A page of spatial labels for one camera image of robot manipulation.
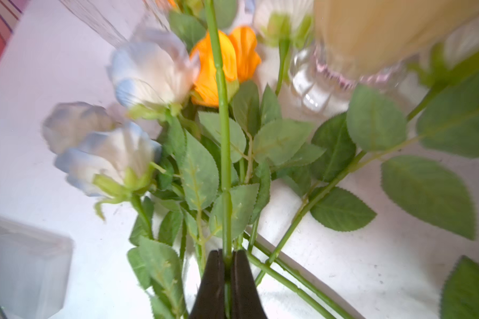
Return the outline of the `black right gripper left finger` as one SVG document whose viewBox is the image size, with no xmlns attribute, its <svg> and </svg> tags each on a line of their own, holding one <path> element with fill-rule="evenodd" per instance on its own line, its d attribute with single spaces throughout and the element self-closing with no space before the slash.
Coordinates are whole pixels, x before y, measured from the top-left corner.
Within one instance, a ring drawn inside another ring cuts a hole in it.
<svg viewBox="0 0 479 319">
<path fill-rule="evenodd" d="M 211 251 L 189 319 L 225 319 L 225 265 L 222 250 Z"/>
</svg>

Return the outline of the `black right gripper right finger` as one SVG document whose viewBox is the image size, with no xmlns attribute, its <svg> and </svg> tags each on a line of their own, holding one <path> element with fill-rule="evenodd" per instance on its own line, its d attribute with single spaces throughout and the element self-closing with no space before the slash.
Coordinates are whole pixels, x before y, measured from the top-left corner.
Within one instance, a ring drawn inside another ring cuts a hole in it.
<svg viewBox="0 0 479 319">
<path fill-rule="evenodd" d="M 232 318 L 267 319 L 245 250 L 235 251 L 230 271 Z"/>
</svg>

